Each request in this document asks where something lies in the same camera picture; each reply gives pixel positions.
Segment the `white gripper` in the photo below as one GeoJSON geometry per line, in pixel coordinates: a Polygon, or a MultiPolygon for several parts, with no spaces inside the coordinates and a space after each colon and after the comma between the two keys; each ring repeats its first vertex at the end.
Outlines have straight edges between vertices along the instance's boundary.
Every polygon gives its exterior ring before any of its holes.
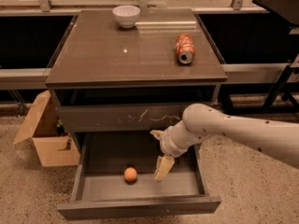
{"type": "Polygon", "coordinates": [[[174,158],[181,156],[188,150],[189,134],[184,127],[179,126],[170,126],[163,132],[160,130],[151,130],[149,133],[157,140],[160,140],[160,149],[166,155],[159,156],[156,162],[154,180],[161,182],[174,166],[174,158]]]}

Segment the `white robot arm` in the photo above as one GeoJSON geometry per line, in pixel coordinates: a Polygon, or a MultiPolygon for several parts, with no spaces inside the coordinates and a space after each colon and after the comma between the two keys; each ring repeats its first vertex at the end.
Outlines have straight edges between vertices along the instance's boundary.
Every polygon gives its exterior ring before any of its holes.
{"type": "Polygon", "coordinates": [[[299,167],[298,123],[229,116],[208,105],[193,104],[185,108],[179,123],[150,133],[159,140],[163,152],[157,159],[154,175],[157,182],[166,178],[175,159],[187,152],[189,147],[201,144],[214,134],[259,150],[292,167],[299,167]]]}

